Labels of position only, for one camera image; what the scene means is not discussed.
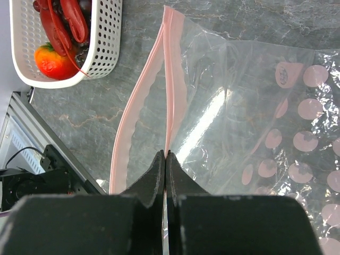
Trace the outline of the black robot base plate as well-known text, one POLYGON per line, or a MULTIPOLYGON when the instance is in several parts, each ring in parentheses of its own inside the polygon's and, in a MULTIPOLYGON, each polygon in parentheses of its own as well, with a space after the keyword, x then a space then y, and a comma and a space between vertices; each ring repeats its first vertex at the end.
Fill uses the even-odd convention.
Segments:
POLYGON ((1 127, 1 215, 24 196, 105 194, 31 106, 15 92, 1 127))

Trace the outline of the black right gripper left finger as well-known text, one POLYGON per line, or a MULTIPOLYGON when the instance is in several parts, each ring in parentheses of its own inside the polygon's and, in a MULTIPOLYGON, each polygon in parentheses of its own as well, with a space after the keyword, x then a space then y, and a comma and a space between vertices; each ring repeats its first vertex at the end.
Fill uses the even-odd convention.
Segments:
POLYGON ((1 254, 162 254, 165 157, 115 195, 31 195, 1 230, 1 254))

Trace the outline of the clear zip top bag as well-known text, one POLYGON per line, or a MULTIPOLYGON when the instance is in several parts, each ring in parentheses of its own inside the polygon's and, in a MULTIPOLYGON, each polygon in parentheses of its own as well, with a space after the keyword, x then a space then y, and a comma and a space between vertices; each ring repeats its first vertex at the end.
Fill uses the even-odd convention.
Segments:
POLYGON ((165 6, 119 123, 111 194, 175 154, 211 194, 289 196, 339 254, 339 49, 227 40, 165 6))

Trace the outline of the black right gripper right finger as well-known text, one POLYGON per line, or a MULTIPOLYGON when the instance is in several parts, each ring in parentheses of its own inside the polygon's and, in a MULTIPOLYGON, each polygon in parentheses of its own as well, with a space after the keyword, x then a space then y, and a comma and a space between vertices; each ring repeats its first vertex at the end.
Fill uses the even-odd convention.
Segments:
POLYGON ((166 158, 170 254, 321 254, 303 207, 276 195, 211 195, 166 158))

